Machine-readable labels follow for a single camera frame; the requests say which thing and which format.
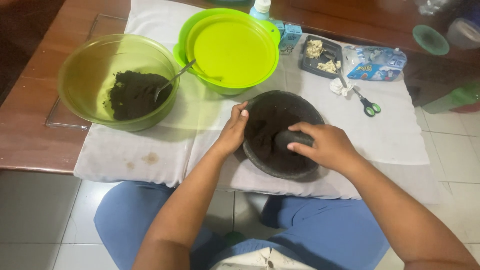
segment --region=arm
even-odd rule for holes
[[[243,141],[247,102],[232,108],[218,140],[166,201],[150,225],[133,270],[190,269],[190,248],[206,215],[220,169]]]
[[[289,127],[315,139],[312,147],[288,148],[335,170],[356,187],[405,269],[477,269],[479,265],[455,235],[428,209],[356,152],[345,132],[330,125]]]

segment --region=finger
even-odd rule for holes
[[[313,133],[315,133],[315,126],[307,122],[300,122],[300,123],[296,123],[295,125],[289,126],[288,130],[302,131],[303,133],[306,133],[313,137]]]
[[[287,148],[290,151],[296,152],[301,154],[302,156],[306,156],[310,159],[313,159],[313,156],[315,154],[315,149],[313,149],[310,146],[303,145],[301,143],[289,143],[287,145]]]
[[[235,126],[241,130],[244,130],[245,126],[247,125],[248,116],[248,111],[243,109],[237,119],[237,122],[235,123]]]
[[[237,119],[241,113],[241,111],[247,106],[248,101],[244,101],[242,104],[237,104],[232,107],[232,113],[230,118]]]

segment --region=crumbled white food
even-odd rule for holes
[[[308,58],[318,59],[320,57],[320,54],[322,54],[322,51],[324,50],[322,45],[323,42],[321,40],[309,40],[307,42],[306,56]]]
[[[340,61],[337,61],[337,62],[336,62],[336,67],[337,67],[337,68],[340,68],[341,65],[342,65],[342,64],[341,64]],[[326,72],[336,73],[335,66],[333,65],[333,61],[332,61],[332,60],[328,61],[328,62],[325,63],[325,64],[324,64],[324,63],[318,63],[317,68],[318,68],[319,70],[323,70],[323,71],[326,71]]]

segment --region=dark gray tray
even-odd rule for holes
[[[305,40],[305,43],[303,44],[303,50],[302,50],[303,56],[302,56],[302,61],[301,61],[301,68],[305,71],[308,71],[310,73],[313,73],[315,75],[322,76],[322,77],[325,77],[325,78],[329,78],[329,79],[338,78],[338,75],[336,73],[326,72],[326,71],[323,71],[323,70],[319,70],[317,68],[318,63],[324,63],[325,64],[328,61],[330,61],[330,59],[328,59],[326,56],[324,56],[323,53],[320,55],[320,57],[318,59],[312,59],[312,58],[308,58],[306,56],[305,52],[307,51],[307,42],[309,40],[321,40],[323,42],[323,47],[326,48],[327,50],[331,51],[331,52],[334,52],[336,59],[338,61],[340,61],[340,63],[342,63],[342,65],[343,65],[343,62],[342,62],[342,46],[340,46],[337,43],[334,43],[332,41],[323,39],[321,37],[309,35],[309,36],[307,36],[307,38]]]

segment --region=hand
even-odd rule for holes
[[[245,110],[248,101],[232,108],[230,119],[225,124],[220,136],[212,148],[225,157],[233,153],[243,142],[243,131],[248,121],[248,111]]]
[[[332,125],[311,125],[300,122],[288,127],[291,131],[302,131],[315,140],[312,147],[289,143],[287,148],[304,155],[323,167],[344,174],[344,171],[356,160],[363,157],[355,150],[347,134]]]

